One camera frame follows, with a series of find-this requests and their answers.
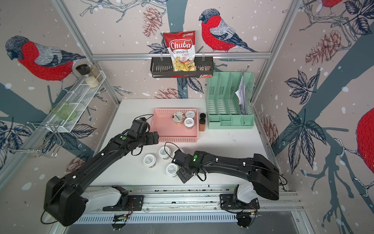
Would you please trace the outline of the Chobani yogurt cup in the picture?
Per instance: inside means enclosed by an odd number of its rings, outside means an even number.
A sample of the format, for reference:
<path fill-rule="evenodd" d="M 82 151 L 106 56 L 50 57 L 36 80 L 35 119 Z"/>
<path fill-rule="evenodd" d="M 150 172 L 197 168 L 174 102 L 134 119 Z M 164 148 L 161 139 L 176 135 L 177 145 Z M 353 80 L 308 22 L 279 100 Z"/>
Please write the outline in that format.
<path fill-rule="evenodd" d="M 184 121 L 185 121 L 185 115 L 184 115 L 184 113 L 182 113 L 182 112 L 175 112 L 175 113 L 173 113 L 173 115 L 172 115 L 172 120 L 176 123 L 176 124 L 182 124 L 182 123 L 184 123 Z"/>

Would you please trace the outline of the green foil-lid yogurt cup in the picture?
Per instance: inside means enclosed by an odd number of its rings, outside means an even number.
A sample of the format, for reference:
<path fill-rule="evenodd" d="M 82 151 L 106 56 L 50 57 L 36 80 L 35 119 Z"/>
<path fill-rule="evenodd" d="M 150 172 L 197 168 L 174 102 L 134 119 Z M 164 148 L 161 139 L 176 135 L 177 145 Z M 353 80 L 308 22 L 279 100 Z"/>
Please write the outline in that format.
<path fill-rule="evenodd" d="M 196 116 L 196 114 L 195 114 L 194 111 L 187 111 L 187 112 L 185 113 L 185 116 L 186 116 L 186 118 L 192 118 L 192 119 L 194 119 L 195 116 Z"/>

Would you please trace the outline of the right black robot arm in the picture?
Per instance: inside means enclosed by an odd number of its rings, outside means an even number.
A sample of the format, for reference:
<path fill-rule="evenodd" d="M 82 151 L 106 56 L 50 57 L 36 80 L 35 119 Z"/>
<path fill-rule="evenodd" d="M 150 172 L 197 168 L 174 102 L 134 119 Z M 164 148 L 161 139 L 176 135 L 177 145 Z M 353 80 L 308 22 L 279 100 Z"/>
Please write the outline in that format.
<path fill-rule="evenodd" d="M 235 187 L 232 197 L 221 199 L 222 210 L 258 210 L 260 207 L 255 203 L 259 197 L 275 201 L 280 197 L 279 170 L 261 154 L 238 159 L 204 151 L 190 155 L 177 150 L 172 163 L 179 166 L 176 174 L 183 183 L 187 183 L 193 176 L 204 182 L 207 174 L 223 174 L 245 180 L 245 183 Z"/>

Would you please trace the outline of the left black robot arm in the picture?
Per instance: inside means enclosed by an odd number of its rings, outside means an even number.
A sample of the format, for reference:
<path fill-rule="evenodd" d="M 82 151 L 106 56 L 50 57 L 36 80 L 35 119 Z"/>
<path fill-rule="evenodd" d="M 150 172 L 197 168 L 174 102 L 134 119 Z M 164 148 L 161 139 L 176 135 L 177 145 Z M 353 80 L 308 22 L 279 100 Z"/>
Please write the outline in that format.
<path fill-rule="evenodd" d="M 74 224 L 84 214 L 88 202 L 81 195 L 99 175 L 136 148 L 158 143 L 159 134 L 150 131 L 145 118 L 133 120 L 130 129 L 111 138 L 107 146 L 80 168 L 47 182 L 43 211 L 64 227 Z"/>

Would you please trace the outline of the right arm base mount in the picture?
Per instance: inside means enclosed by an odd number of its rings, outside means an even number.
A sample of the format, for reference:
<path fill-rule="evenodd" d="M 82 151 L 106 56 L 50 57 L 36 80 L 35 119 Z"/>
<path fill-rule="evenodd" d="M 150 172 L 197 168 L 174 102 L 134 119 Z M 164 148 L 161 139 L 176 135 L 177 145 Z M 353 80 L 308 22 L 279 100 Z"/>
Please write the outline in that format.
<path fill-rule="evenodd" d="M 220 206 L 222 210 L 239 212 L 241 210 L 259 210 L 260 205 L 258 199 L 253 199 L 250 203 L 244 203 L 234 197 L 234 194 L 220 194 Z"/>

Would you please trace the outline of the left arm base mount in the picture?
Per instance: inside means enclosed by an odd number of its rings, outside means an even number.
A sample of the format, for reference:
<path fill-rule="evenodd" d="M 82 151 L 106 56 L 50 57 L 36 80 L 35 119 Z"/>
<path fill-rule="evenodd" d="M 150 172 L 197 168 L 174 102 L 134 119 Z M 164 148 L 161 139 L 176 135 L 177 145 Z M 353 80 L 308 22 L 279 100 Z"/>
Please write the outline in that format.
<path fill-rule="evenodd" d="M 124 195 L 116 205 L 104 207 L 102 210 L 105 212 L 141 211 L 143 202 L 143 195 Z"/>

